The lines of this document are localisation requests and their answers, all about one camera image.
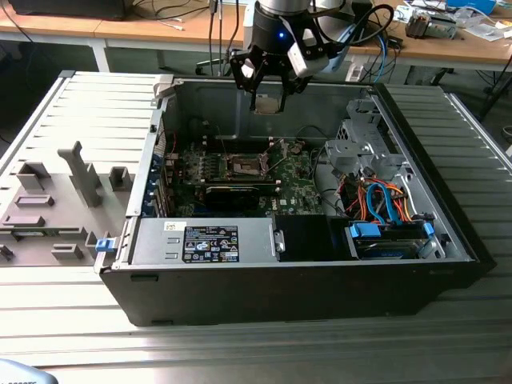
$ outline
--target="blue clip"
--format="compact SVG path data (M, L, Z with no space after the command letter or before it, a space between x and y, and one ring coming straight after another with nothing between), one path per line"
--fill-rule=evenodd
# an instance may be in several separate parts
M96 252L115 252L115 240L113 238L100 238L96 241Z
M429 238L434 236L434 228L432 227L432 224L430 224L429 222L423 224L423 230L425 231L426 235Z
M356 222L350 226L352 238L380 238L381 230L371 222Z

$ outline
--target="metal workbench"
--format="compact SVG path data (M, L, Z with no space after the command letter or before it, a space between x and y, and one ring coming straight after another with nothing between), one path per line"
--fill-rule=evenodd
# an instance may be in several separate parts
M77 75L101 76L101 81L93 82L95 86L74 82L72 88L109 85L119 92L137 92L145 86L140 93L152 91L147 85L134 84L140 82L137 75ZM66 88L70 83L60 78L52 87L6 155L9 161L30 143L56 98L67 92L72 103L80 96L79 90L71 94ZM123 129L128 134L137 131L136 127ZM85 131L94 132L82 128L76 135ZM104 142L101 135L106 132L98 130L96 142ZM431 142L430 150L442 151L434 149L437 145L428 139L428 132L425 137ZM438 140L440 147L448 139ZM94 140L88 143L91 149L96 145ZM450 158L439 157L440 162ZM2 161L0 166L6 166L6 158ZM100 169L105 159L98 158L98 164L94 158L91 161ZM130 172L136 172L136 166ZM478 164L465 171L473 170L478 170ZM495 221L510 224L503 216ZM498 263L494 270L467 290L443 294L416 316L326 322L137 328L91 266L0 268L0 355L47 370L60 383L73 384L493 382L507 364L512 370L509 241L502 238L504 246L491 249Z

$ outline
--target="table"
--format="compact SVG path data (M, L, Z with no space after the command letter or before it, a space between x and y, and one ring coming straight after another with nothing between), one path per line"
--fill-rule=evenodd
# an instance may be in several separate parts
M96 90L105 83L128 90L119 88L123 78L136 84L151 77L76 75L88 79L69 88L69 78L58 78L50 88L0 160L0 174L9 172L7 164L24 146L34 146L36 133L46 130L41 123L61 98L83 103L77 88L90 89L84 83ZM101 80L92 82L93 76ZM93 128L66 130L66 136L85 135L96 148L121 145L105 142L111 136ZM115 138L127 142L137 136ZM94 167L101 172L105 163L99 160ZM8 201L8 193L0 189L0 202ZM91 267L0 267L0 351L2 358L48 370L61 384L491 383L507 361L510 371L511 250L512 239L494 241L493 271L468 289L445 292L415 316L212 326L136 327Z
M375 0L376 4L380 2L386 2L393 7L402 3L399 0ZM194 6L200 7L203 6L203 3L196 3ZM136 16L130 16L124 22L112 22L87 18L21 16L17 15L9 4L6 4L6 8L13 20L35 42L90 46L100 71L110 71L105 53L107 47L208 51L207 35L210 17L207 10L185 16L182 24L185 30L179 31L159 22L143 20ZM240 28L234 39L234 46L242 46L244 9L241 6ZM498 9L492 14L492 17L512 17L512 12ZM213 33L214 52L218 52L217 22L216 20ZM222 33L225 42L233 32L234 23L234 6L225 6ZM455 40L447 40L408 38L405 36L403 23L393 22L390 29L392 30L390 34L404 40L397 64L500 71L512 54L509 40L487 42L463 30L458 32ZM0 40L26 40L1 11ZM380 49L370 42L365 46L352 47L346 60L352 61L355 66L361 65L372 59L379 51Z

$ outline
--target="computer case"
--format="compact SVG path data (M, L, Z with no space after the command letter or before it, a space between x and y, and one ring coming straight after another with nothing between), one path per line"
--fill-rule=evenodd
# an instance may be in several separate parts
M48 14L122 20L134 0L9 0L17 14Z

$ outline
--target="sticker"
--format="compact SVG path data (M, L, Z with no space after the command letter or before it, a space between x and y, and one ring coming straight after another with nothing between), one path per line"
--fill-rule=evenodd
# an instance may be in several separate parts
M180 230L183 232L186 227L186 222L164 222L163 230Z
M240 261L237 226L186 226L183 230L184 262Z

